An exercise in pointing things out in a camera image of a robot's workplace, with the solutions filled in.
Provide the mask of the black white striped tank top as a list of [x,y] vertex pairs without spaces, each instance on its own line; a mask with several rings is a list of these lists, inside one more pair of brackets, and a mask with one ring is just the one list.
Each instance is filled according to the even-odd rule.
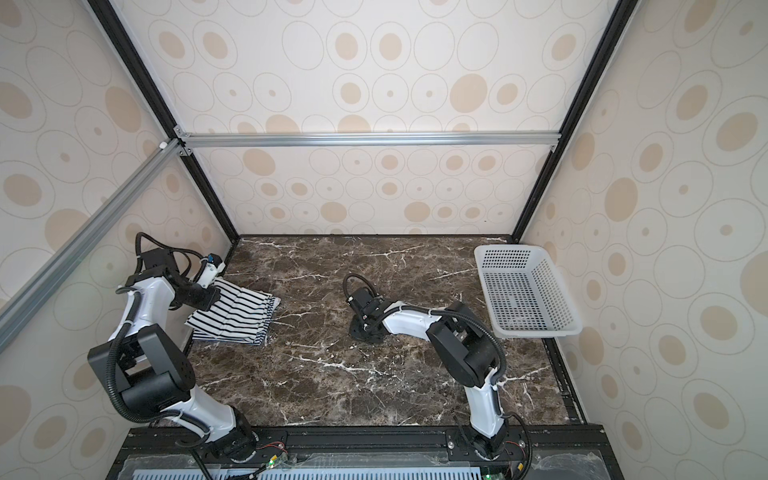
[[185,322],[192,329],[192,337],[199,341],[263,345],[281,299],[224,279],[216,279],[213,285],[220,290],[220,299],[207,311],[196,310]]

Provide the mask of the blue white striped tank top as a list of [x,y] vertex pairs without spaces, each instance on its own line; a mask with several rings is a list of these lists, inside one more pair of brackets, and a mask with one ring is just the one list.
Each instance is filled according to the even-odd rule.
[[196,310],[185,325],[193,331],[193,338],[249,345],[263,345],[273,321],[279,297],[269,297],[252,307],[245,303],[225,300],[216,302],[210,310]]

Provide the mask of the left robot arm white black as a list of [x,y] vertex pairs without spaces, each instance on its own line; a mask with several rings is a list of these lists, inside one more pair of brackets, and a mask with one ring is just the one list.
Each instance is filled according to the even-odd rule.
[[90,349],[88,364],[124,419],[170,420],[197,435],[189,448],[244,463],[256,453],[256,433],[241,412],[197,385],[188,357],[165,331],[170,310],[208,310],[219,300],[213,281],[224,263],[216,254],[203,256],[189,277],[179,269],[176,253],[158,247],[138,254],[134,273],[117,289],[127,297],[122,319],[108,341]]

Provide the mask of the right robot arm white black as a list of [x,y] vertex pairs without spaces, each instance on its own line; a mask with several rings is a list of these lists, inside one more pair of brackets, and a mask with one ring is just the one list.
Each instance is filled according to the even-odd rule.
[[353,311],[350,335],[369,344],[389,335],[428,341],[449,375],[464,387],[470,410],[467,443],[484,458],[501,450],[508,430],[498,394],[507,362],[497,338],[463,303],[428,309],[390,301],[361,287],[346,296]]

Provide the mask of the white plastic laundry basket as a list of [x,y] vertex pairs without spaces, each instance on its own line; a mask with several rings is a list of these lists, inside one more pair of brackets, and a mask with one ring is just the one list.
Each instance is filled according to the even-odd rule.
[[475,248],[474,258],[498,337],[545,339],[582,332],[578,310],[544,248],[481,245]]

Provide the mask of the diagonal aluminium left rail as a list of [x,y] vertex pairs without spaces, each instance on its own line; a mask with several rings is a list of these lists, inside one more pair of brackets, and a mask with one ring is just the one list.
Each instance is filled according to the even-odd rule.
[[143,194],[166,163],[179,155],[167,139],[79,228],[1,310],[1,348],[6,349],[99,241]]

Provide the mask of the horizontal aluminium back rail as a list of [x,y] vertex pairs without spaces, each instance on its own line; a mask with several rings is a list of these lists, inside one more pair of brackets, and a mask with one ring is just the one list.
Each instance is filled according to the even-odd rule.
[[556,131],[513,132],[385,132],[385,133],[187,133],[181,140],[191,148],[273,147],[401,147],[471,145],[556,145]]

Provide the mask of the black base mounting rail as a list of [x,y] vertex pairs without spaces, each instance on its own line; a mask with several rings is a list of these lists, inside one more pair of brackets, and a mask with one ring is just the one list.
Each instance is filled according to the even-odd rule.
[[[484,458],[467,443],[468,428],[448,426],[257,429],[255,455],[244,463],[184,443],[180,428],[128,434],[110,479],[620,479],[603,427],[512,424],[498,454]],[[282,458],[275,468],[273,455]]]

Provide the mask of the left black corner post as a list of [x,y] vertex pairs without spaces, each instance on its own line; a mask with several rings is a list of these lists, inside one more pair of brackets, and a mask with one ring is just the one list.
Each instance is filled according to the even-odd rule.
[[114,47],[119,59],[149,106],[163,132],[172,140],[178,140],[183,147],[180,155],[187,173],[202,194],[205,204],[210,209],[215,220],[222,228],[232,246],[240,240],[234,223],[226,213],[225,208],[215,193],[208,176],[190,147],[182,139],[178,122],[171,112],[168,103],[156,84],[152,74],[141,58],[134,42],[131,40],[123,23],[118,18],[118,12],[110,1],[88,0],[87,6],[94,14],[106,37]]

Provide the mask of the black corner post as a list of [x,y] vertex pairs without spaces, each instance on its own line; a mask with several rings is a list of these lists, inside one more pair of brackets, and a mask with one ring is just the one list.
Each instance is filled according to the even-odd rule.
[[118,18],[118,12],[110,1],[88,0],[87,6],[94,14],[106,37],[114,47],[119,59],[149,106],[163,132],[172,140],[178,140],[183,147],[180,155],[187,173],[202,194],[205,204],[210,209],[215,220],[222,228],[232,246],[240,240],[234,223],[226,213],[225,208],[215,193],[208,176],[190,147],[182,139],[178,122],[171,112],[168,103],[156,84],[152,74],[141,58],[134,42],[131,40],[123,23]]
[[507,236],[508,243],[519,244],[523,239],[639,4],[638,0],[616,2],[596,50],[587,65],[584,77],[566,112],[559,130],[558,143],[547,155],[515,228]]

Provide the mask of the right black corner post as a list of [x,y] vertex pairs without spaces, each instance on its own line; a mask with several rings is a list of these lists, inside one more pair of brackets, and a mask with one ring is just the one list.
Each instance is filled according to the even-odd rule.
[[566,112],[559,130],[558,143],[547,155],[515,228],[507,236],[508,243],[519,244],[523,239],[639,4],[638,0],[616,2],[596,50],[587,65],[584,77]]

